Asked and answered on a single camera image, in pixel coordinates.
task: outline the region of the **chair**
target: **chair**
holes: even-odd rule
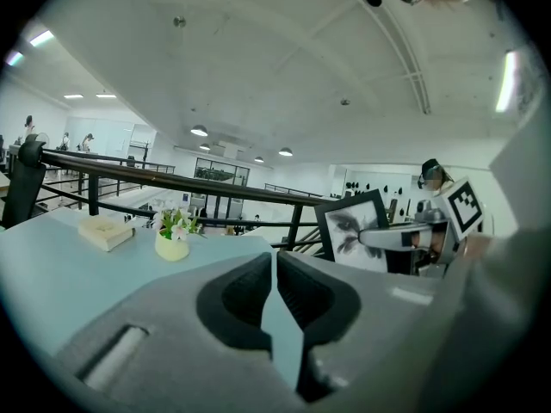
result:
[[[43,145],[41,141],[27,141],[19,149],[3,209],[2,226],[6,229],[31,218],[46,174],[46,165],[40,163]]]

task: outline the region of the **light blue table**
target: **light blue table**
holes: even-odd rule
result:
[[[144,228],[110,253],[99,250],[78,235],[85,217],[60,208],[0,233],[0,296],[21,338],[54,356],[87,323],[153,280],[271,252],[262,329],[272,335],[275,368],[296,387],[303,335],[277,292],[276,253],[263,238],[192,236],[189,256],[171,263],[155,252],[155,232]]]

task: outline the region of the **white ceiling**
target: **white ceiling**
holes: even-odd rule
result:
[[[26,56],[21,78],[52,97],[86,92],[94,107],[108,85],[191,150],[226,141],[269,164],[289,162],[283,146],[293,162],[394,161],[515,130],[516,112],[494,109],[518,37],[483,0],[54,0],[40,18],[56,40]]]
[[[83,68],[56,38],[47,40],[37,47],[29,41],[47,31],[40,22],[29,23],[22,32],[16,50],[23,59],[15,66],[6,66],[8,77],[30,85],[53,102],[68,108],[126,108],[117,99],[100,99],[96,94],[111,93]],[[82,99],[67,100],[63,95],[83,95]]]

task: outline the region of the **yellow pot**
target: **yellow pot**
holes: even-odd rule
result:
[[[188,242],[169,240],[161,236],[160,232],[157,233],[157,238],[155,239],[155,250],[157,254],[169,262],[177,262],[189,255]]]

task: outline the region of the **framed picture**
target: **framed picture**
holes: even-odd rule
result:
[[[388,228],[379,190],[316,206],[315,212],[327,260],[354,268],[388,272],[387,253],[358,241],[362,230]]]

